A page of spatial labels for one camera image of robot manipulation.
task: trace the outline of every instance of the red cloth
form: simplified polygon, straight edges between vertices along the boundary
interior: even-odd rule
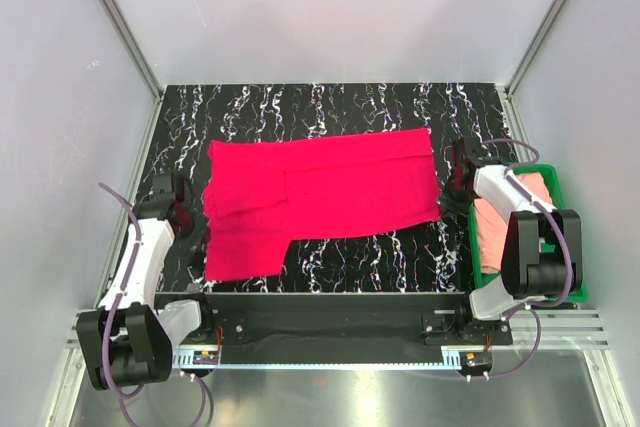
[[[292,240],[363,237],[440,217],[427,130],[212,142],[206,280],[277,275]]]

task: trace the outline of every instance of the metal corner post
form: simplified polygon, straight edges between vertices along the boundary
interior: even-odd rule
[[[547,13],[542,19],[542,22],[538,27],[538,30],[533,36],[531,43],[527,47],[527,50],[524,56],[520,60],[518,67],[516,68],[513,76],[511,77],[511,80],[509,80],[509,82],[505,85],[505,90],[510,98],[513,97],[516,90],[518,90],[518,87],[520,86],[522,79],[526,75],[527,71],[529,70],[529,67],[533,63],[534,59],[538,55],[538,52],[542,48],[542,45],[544,44],[545,40],[549,36],[549,33],[553,29],[553,26],[558,20],[562,12],[562,9],[564,9],[565,5],[567,4],[567,1],[568,0],[553,0],[553,2],[551,2],[551,5],[549,6]]]
[[[147,88],[151,92],[154,101],[160,99],[164,88],[158,82],[151,66],[147,62],[138,42],[136,41],[127,21],[125,20],[120,7],[116,0],[99,0],[104,8],[105,13],[109,17],[113,28],[118,33],[122,44],[131,56],[131,60],[136,65],[138,72],[142,76],[142,80],[146,84]]]

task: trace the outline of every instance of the white robotic arm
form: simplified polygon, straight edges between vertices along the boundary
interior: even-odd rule
[[[184,199],[183,178],[174,174],[154,178],[153,194],[130,212],[135,222],[129,226],[127,245],[111,287],[97,310],[78,317],[76,332],[96,389],[167,380],[173,352],[203,325],[197,300],[172,302],[161,312],[154,309],[167,252],[176,236],[188,235],[193,229]],[[107,332],[109,322],[113,324]]]
[[[567,279],[561,242],[571,252],[572,285],[582,283],[580,217],[572,210],[558,210],[525,187],[499,159],[483,153],[475,139],[453,144],[453,170],[440,197],[443,215],[465,214],[474,198],[486,199],[507,222],[501,276],[469,295],[473,319],[490,321],[524,302],[543,301],[560,295]],[[548,215],[562,232],[553,232]],[[540,252],[540,241],[553,245]]]
[[[473,190],[478,197],[486,199],[505,222],[509,222],[512,212],[539,213],[540,210],[533,205],[534,201],[548,212],[555,210],[553,205],[544,202],[525,187],[513,172],[507,171],[504,165],[487,165],[478,169],[473,180]],[[523,191],[529,192],[529,195],[525,196]],[[542,301],[545,298],[542,295],[516,300],[507,292],[501,279],[489,282],[484,287],[471,292],[469,296],[471,312],[478,320],[496,320],[517,305],[533,300]]]
[[[142,239],[135,263],[131,269],[127,288],[123,292],[118,309],[127,309],[132,304],[149,305],[153,307],[156,288],[160,272],[164,267],[164,259],[173,245],[175,234],[168,220],[142,219],[138,221],[142,232]],[[110,310],[116,295],[121,293],[120,286],[126,275],[126,266],[136,244],[136,232],[133,225],[129,226],[127,247],[120,260],[113,284],[98,305],[98,308]],[[171,341],[173,350],[180,342],[200,327],[200,305],[195,300],[181,300],[168,304],[158,315],[158,321]]]

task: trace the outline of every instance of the gray wall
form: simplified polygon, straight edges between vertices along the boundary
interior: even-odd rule
[[[152,100],[97,0],[0,0],[0,424],[43,425]]]
[[[118,0],[161,82],[506,82],[552,0]]]
[[[640,0],[570,0],[516,102],[583,221],[593,303],[636,419],[640,288]]]

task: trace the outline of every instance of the green basket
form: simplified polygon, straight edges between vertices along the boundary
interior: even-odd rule
[[[553,201],[553,205],[558,209],[565,209],[566,205],[564,203],[564,196],[562,195],[562,190],[560,189],[560,182],[558,181],[558,174],[556,173],[556,169],[551,165],[546,164],[535,164],[535,165],[527,165],[523,167],[516,167],[513,169],[516,174],[531,174],[538,172],[542,175],[544,179],[544,183],[549,189],[549,195],[551,196],[551,200]],[[484,287],[492,280],[500,277],[500,274],[483,274],[482,273],[482,265],[480,264],[480,249],[478,248],[478,234],[476,230],[476,215],[475,210],[473,208],[473,204],[469,208],[469,238],[471,241],[471,254],[473,256],[473,279],[476,284],[476,288]],[[553,250],[553,246],[548,245],[546,243],[542,243],[542,251],[550,252]],[[587,292],[587,284],[582,280],[582,287],[577,292],[573,292],[569,294],[567,297],[567,302],[586,302],[589,297],[589,293]]]

